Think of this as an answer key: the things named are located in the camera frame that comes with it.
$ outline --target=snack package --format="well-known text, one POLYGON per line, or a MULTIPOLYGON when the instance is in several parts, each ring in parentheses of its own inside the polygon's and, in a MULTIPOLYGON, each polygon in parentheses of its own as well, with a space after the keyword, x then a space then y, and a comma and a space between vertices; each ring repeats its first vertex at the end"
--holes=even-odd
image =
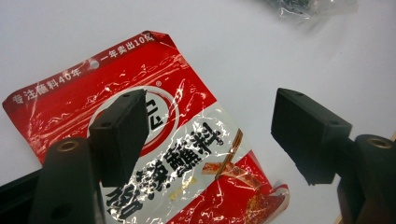
POLYGON ((279 10, 280 17, 311 19, 358 10, 358 0, 267 0, 279 10))
POLYGON ((149 136, 129 183, 102 188, 107 223, 263 223, 289 204, 169 35, 143 32, 3 102, 43 162, 127 91, 147 91, 149 136))

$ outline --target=white surface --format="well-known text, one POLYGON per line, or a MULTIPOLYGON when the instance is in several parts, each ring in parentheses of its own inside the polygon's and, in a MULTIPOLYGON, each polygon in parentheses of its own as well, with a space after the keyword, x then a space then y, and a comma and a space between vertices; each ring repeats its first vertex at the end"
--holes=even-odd
MULTIPOLYGON (((396 2, 357 13, 282 21, 265 0, 11 1, 0 3, 0 99, 144 30, 169 34, 239 123, 262 168, 290 186, 274 223, 334 223, 336 186, 308 187, 270 134, 276 89, 301 91, 363 133, 396 131, 396 2)), ((0 112, 0 185, 40 167, 0 112)))

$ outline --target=plastic bag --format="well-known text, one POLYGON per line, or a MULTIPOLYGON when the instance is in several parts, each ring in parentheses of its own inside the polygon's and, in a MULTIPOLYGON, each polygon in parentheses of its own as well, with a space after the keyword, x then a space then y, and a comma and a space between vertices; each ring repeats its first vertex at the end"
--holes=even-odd
POLYGON ((358 0, 267 0, 279 10, 280 17, 311 19, 315 16, 354 12, 358 0))
POLYGON ((263 223, 289 204, 169 35, 143 32, 12 93, 3 107, 41 162, 127 91, 145 89, 150 133, 128 184, 102 188, 107 223, 263 223))

